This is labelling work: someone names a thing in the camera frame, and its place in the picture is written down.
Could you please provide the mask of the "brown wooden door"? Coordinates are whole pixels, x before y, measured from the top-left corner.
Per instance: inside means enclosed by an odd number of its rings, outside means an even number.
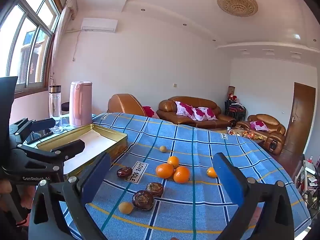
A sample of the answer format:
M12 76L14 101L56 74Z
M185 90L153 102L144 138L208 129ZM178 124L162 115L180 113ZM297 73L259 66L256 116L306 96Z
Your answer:
M293 102L284 149L295 155L303 153L315 109L316 89L295 82Z

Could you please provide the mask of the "blue plaid tablecloth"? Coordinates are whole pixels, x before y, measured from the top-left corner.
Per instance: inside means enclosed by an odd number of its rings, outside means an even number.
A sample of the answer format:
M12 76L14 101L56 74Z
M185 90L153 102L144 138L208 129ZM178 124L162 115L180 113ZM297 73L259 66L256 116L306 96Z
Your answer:
M125 113L105 113L94 124L127 134L127 149L112 162L87 209L108 239L216 239L237 210L219 178L207 176L216 153L223 153L247 177L264 184L282 181L287 189L295 235L311 223L310 213L284 168L255 142L236 135L175 125L160 119ZM165 146L166 152L159 148ZM176 183L156 176L156 167L178 157L189 169L189 181ZM117 170L131 167L132 175L119 178ZM150 211L119 212L121 202L151 182L164 192Z

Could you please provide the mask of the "pink curtain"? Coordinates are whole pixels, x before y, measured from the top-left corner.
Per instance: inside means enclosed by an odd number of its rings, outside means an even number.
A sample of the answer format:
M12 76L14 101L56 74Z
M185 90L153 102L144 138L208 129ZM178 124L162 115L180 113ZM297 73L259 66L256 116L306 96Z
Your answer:
M66 31L67 24L70 20L74 20L78 13L77 0L66 0L63 10L57 23L52 48L51 67L50 67L50 84L54 85L54 67L57 66L58 50L62 40L62 36Z

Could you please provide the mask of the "stack of dark chairs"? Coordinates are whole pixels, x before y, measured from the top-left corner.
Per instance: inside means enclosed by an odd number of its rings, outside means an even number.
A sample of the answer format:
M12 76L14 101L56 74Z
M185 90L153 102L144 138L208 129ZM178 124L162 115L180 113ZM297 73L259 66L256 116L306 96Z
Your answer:
M237 101L237 96L230 93L225 101L225 115L234 118L236 121L244 121L246 108Z

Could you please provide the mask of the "orange tangerine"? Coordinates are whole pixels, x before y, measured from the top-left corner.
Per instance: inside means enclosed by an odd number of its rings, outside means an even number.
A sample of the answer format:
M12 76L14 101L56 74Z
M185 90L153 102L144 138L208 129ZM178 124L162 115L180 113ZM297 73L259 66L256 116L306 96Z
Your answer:
M176 168L173 179L176 183L184 184L189 181L190 171L184 166Z
M164 163L156 167L156 176L162 179L168 179L174 174L174 167L171 164Z

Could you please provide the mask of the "pink electric kettle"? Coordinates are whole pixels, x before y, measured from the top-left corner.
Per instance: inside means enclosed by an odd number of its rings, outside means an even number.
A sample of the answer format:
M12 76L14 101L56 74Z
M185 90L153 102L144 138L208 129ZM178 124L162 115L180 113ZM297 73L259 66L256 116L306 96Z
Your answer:
M73 81L71 83L69 123L74 127L92 123L92 82Z

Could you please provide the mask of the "gold metal tin tray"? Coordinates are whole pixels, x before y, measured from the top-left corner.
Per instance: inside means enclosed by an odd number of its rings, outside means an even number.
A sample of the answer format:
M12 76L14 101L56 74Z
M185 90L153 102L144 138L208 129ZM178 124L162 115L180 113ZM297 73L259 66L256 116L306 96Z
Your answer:
M107 154L111 161L115 161L127 149L127 134L97 124L82 126L54 136L38 143L36 147L50 151L78 139L85 143L85 149L64 162L63 175L65 178L77 176L101 153Z

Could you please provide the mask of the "coffee table with snacks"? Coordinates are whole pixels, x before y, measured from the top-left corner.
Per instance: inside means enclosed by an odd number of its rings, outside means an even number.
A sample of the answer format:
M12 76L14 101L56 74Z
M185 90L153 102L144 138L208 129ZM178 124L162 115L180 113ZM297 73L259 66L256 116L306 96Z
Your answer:
M263 144L264 143L264 140L263 140L262 136L257 135L256 133L254 133L252 131L247 131L244 128L228 127L227 128L227 134L241 136L243 138L247 138L247 139L253 140L257 144Z

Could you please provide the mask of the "small orange kumquat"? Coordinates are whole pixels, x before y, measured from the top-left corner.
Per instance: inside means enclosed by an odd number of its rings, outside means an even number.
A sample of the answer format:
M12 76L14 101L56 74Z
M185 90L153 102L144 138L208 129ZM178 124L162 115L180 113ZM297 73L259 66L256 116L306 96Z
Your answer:
M208 168L206 174L210 178L217 178L217 173L215 172L213 167Z
M178 157L176 156L170 156L168 159L167 159L167 163L172 165L174 169L178 168L179 167L179 164L180 164L180 161L178 159Z

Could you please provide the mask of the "pink floral cushion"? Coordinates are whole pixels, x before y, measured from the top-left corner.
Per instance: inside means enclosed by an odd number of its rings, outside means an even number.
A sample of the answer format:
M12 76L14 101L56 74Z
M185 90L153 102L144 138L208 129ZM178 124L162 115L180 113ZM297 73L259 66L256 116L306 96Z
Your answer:
M255 131L265 131L265 132L269 131L266 124L261 120L251 121L249 124L250 124L250 128Z
M196 120L192 106L180 101L175 101L175 103L177 107L177 115L182 115L190 118L191 120Z
M195 107L193 113L196 121L217 120L213 110L208 107Z

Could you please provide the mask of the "white wall air conditioner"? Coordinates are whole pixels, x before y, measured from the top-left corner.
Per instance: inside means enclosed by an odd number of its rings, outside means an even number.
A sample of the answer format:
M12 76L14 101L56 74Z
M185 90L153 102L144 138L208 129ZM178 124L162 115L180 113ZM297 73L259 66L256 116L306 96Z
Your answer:
M81 24L81 31L99 31L115 33L118 21L106 18L84 18Z

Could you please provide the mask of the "brown leather three-seat sofa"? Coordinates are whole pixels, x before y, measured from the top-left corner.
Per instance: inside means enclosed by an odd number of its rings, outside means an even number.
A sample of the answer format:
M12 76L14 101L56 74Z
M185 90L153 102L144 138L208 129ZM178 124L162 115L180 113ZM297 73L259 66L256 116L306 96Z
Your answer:
M161 101L157 115L174 124L197 128L218 129L236 125L236 120L222 114L215 102L190 96L174 96Z

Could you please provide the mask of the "window with frame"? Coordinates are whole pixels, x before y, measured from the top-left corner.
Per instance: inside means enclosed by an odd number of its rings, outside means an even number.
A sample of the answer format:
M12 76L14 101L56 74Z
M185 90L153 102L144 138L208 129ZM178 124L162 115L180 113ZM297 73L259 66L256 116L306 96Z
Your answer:
M60 0L9 0L1 11L1 77L16 77L15 96L44 92L61 16Z

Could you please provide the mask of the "clear glass water bottle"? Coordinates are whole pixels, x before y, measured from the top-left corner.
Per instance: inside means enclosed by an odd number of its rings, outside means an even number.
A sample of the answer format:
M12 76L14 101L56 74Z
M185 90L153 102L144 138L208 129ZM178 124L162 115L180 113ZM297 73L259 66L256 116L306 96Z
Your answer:
M49 87L49 116L55 120L53 133L61 133L62 113L61 113L61 85L52 85Z

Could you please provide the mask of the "small tan longan fruit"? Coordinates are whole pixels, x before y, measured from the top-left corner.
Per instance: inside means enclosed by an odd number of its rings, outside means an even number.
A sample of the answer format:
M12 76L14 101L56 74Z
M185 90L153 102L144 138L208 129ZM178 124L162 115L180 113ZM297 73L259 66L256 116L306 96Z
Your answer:
M161 146L159 150L164 153L167 151L167 148L165 146Z

